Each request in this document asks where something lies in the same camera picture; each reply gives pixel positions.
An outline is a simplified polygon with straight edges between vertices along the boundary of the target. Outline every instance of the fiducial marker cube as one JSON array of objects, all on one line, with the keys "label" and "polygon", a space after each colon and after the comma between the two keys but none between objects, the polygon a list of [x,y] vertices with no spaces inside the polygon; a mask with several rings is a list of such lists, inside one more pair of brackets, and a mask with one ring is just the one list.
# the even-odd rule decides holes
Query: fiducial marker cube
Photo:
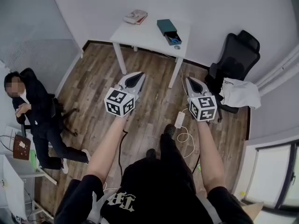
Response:
[{"label": "fiducial marker cube", "polygon": [[189,111],[197,121],[214,119],[217,112],[215,96],[190,98]]},{"label": "fiducial marker cube", "polygon": [[110,88],[104,103],[108,113],[124,117],[135,108],[135,95]]}]

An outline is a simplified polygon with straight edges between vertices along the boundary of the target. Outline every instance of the wooden floor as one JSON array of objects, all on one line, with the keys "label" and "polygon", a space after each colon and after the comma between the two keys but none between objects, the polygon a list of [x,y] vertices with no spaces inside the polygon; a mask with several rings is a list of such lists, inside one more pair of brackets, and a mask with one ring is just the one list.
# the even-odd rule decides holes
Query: wooden floor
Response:
[{"label": "wooden floor", "polygon": [[[155,148],[159,153],[160,134],[168,123],[174,124],[178,112],[186,108],[187,96],[182,86],[181,73],[173,88],[168,89],[175,67],[174,59],[141,50],[134,52],[129,48],[122,48],[122,52],[128,73],[134,71],[146,73],[139,104],[130,124],[126,126],[128,135],[123,141],[121,151],[121,163],[124,169],[143,158],[149,148]],[[182,64],[182,72],[183,79],[190,76],[203,80],[207,74],[205,69],[186,63]],[[78,137],[63,133],[66,145],[78,149],[86,148],[91,154],[95,151],[114,119],[113,115],[106,113],[104,96],[121,77],[113,46],[90,44],[83,59],[78,61],[69,75],[58,98],[66,110],[74,107],[80,109],[79,113],[74,113],[67,121],[69,128],[77,130]],[[227,187],[231,190],[246,135],[247,109],[240,109],[238,114],[223,112],[223,121],[220,124],[217,123],[217,118],[218,114],[210,128],[224,162]],[[188,166],[193,169],[199,155],[199,142],[196,123],[191,119],[189,112],[186,112],[183,126],[189,130],[195,141],[193,154],[185,159]],[[175,138],[184,132],[183,129],[177,130]],[[187,156],[193,150],[191,139],[185,143],[176,143],[183,156]],[[50,154],[55,155],[53,150],[50,150]],[[117,155],[107,179],[107,186],[111,188],[118,187],[121,181]],[[70,171],[67,175],[62,171],[47,170],[58,181],[57,186],[45,178],[36,179],[36,200],[52,214],[55,214],[71,179],[81,179],[87,167],[86,164],[79,162],[68,163]],[[203,191],[198,169],[194,173],[194,181],[197,192]]]}]

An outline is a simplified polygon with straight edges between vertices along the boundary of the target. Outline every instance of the man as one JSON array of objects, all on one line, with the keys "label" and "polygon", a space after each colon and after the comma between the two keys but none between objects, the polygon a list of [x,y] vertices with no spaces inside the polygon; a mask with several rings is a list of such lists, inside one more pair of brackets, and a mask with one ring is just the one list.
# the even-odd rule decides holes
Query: man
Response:
[{"label": "man", "polygon": [[[92,155],[82,181],[70,182],[56,212],[56,224],[90,223],[85,220],[92,209],[93,192],[97,200],[104,195],[102,185],[113,163],[125,124],[125,118],[115,118]],[[172,139],[175,127],[168,125],[160,139],[161,160],[156,159],[155,150],[150,149],[146,158],[126,168],[121,186],[100,209],[102,224],[252,224],[225,187],[222,160],[208,124],[198,122],[197,127],[203,183],[207,199],[218,213],[219,222],[209,214],[207,205],[196,197],[192,173]]]},{"label": "man", "polygon": [[[13,99],[18,123],[24,123],[24,115],[30,122],[36,155],[43,168],[62,169],[67,174],[66,159],[88,163],[87,150],[80,151],[63,143],[58,125],[50,114],[52,100],[35,75],[23,77],[18,72],[9,73],[4,79],[4,88]],[[58,157],[49,157],[49,142]]]}]

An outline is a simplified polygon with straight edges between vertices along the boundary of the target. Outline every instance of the hair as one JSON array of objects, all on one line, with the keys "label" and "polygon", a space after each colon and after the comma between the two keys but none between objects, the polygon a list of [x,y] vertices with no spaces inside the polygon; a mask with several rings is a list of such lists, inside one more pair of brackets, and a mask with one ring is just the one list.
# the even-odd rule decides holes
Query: hair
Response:
[{"label": "hair", "polygon": [[14,77],[18,77],[18,78],[20,78],[20,80],[23,82],[23,80],[22,80],[22,76],[19,74],[19,72],[17,72],[17,71],[10,72],[10,73],[8,73],[8,74],[5,76],[5,78],[4,78],[4,89],[5,89],[5,91],[6,91],[6,86],[7,86],[7,84],[8,84],[8,83],[11,83],[11,82],[12,82],[12,79],[13,79]]}]

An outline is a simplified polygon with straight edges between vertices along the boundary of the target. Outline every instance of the black suit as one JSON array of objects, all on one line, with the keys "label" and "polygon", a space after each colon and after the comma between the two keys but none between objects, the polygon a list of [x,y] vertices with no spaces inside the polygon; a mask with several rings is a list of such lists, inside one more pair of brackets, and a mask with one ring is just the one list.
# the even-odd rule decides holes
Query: black suit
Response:
[{"label": "black suit", "polygon": [[[27,116],[33,142],[36,147],[37,158],[43,168],[60,169],[62,167],[61,158],[69,160],[88,162],[84,152],[67,147],[60,136],[60,130],[55,118],[51,117],[52,99],[47,93],[43,84],[36,78],[22,78],[26,87],[26,98],[31,104],[31,110],[27,111]],[[21,97],[13,97],[13,106],[16,110],[19,105],[25,103]],[[24,114],[17,118],[19,123],[24,123]],[[48,144],[53,146],[58,157],[49,157]]]}]

